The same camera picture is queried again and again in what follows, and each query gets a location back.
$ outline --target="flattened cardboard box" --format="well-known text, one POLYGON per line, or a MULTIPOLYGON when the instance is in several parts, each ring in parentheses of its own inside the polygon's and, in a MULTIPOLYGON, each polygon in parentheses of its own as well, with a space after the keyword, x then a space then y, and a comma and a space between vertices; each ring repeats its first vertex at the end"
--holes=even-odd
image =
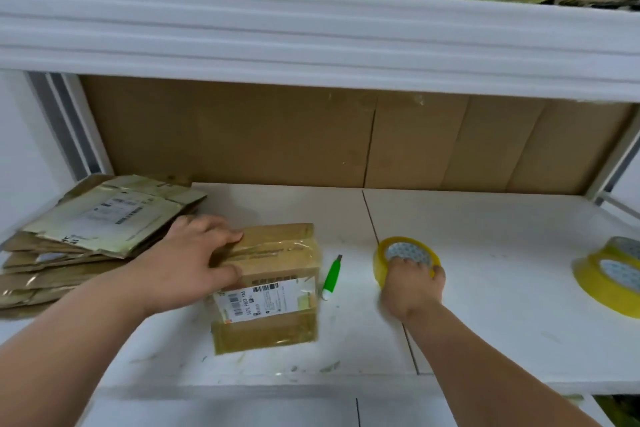
POLYGON ((142 176, 121 176, 64 201, 22 231, 123 259, 205 197, 199 190, 142 176))
POLYGON ((284 346, 317 338, 321 253, 310 223, 253 227, 212 257, 243 277, 207 298, 216 354, 284 346))

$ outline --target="white wall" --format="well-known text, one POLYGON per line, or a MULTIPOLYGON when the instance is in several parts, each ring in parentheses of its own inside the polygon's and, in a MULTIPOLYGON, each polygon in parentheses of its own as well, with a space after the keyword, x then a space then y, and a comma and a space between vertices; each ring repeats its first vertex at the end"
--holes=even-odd
POLYGON ((28 76, 0 71, 0 238, 74 179, 28 76))

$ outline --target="small brown cardboard box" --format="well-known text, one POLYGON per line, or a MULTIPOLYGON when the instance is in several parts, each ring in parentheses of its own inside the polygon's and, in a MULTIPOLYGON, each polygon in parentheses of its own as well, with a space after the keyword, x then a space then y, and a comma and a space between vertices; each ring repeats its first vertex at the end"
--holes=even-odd
POLYGON ((234 264, 243 277, 207 298, 216 354, 317 338, 322 263, 310 223, 253 227, 212 264, 234 264))

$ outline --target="white shelf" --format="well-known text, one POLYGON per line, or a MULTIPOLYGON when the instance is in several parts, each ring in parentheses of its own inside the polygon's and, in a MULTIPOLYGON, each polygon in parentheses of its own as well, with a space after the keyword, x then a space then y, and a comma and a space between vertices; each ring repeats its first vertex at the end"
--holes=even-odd
MULTIPOLYGON (((564 393, 640 392, 640 321, 585 293, 572 261, 611 236, 640 238, 578 196, 365 189, 379 239, 409 236, 447 271, 444 303, 564 393)), ((432 370, 415 347, 420 374, 432 370)))
MULTIPOLYGON (((564 394, 640 392, 640 321, 591 299, 571 263, 613 235, 639 237, 576 196, 198 184, 203 211, 234 226, 316 224, 323 277, 342 270, 319 309, 319 340, 215 356, 202 305, 145 321, 98 388, 112 398, 403 397, 439 393, 402 326, 378 305, 379 239, 430 245, 447 270, 445 304, 486 341, 564 394), (323 373, 328 366, 331 372, 323 373)), ((28 321, 0 322, 0 341, 28 321)))
POLYGON ((638 14, 469 0, 0 0, 0 67, 638 101, 638 14))

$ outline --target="upper shelf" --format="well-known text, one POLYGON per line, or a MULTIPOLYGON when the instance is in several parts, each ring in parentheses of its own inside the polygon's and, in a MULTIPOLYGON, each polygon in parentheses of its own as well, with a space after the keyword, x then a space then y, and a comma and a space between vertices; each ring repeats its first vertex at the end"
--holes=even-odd
POLYGON ((640 101, 639 21, 471 0, 0 0, 0 67, 640 101))

